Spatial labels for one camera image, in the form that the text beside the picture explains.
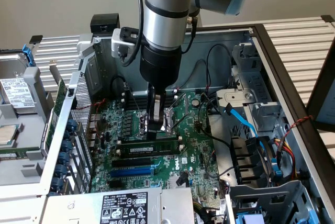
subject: motherboard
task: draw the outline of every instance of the motherboard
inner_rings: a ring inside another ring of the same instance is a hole
[[[97,131],[91,193],[125,189],[190,187],[193,200],[205,207],[220,206],[219,180],[211,138],[199,128],[205,108],[198,110],[200,95],[180,94],[165,110],[162,131],[155,142],[146,141],[145,110],[124,110],[118,100],[101,106],[94,123]]]

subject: blue pcie slot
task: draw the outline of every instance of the blue pcie slot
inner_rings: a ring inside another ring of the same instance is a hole
[[[151,175],[153,168],[148,167],[137,167],[132,169],[113,170],[110,172],[110,176],[113,177],[126,177],[126,176],[140,176],[140,175]]]

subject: robotic arm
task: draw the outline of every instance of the robotic arm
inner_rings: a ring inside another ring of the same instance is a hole
[[[142,43],[140,73],[149,83],[147,139],[155,139],[163,124],[165,89],[178,79],[187,22],[199,14],[200,8],[237,15],[242,3],[243,0],[145,0],[144,18],[140,17],[144,20],[145,40],[140,27],[138,41]],[[130,51],[137,53],[136,50],[131,40],[120,39],[120,30],[114,31],[114,57],[125,58]]]

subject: power supply label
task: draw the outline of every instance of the power supply label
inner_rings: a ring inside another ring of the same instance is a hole
[[[148,193],[105,195],[100,224],[148,223]]]
[[[35,107],[24,79],[1,79],[2,87],[14,108]]]

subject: white wall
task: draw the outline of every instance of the white wall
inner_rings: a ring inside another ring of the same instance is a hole
[[[246,0],[237,17],[202,11],[204,25],[311,17],[335,17],[335,0]],[[94,14],[120,13],[121,25],[138,25],[137,0],[0,0],[0,48],[18,48],[32,35],[61,36],[90,31]]]

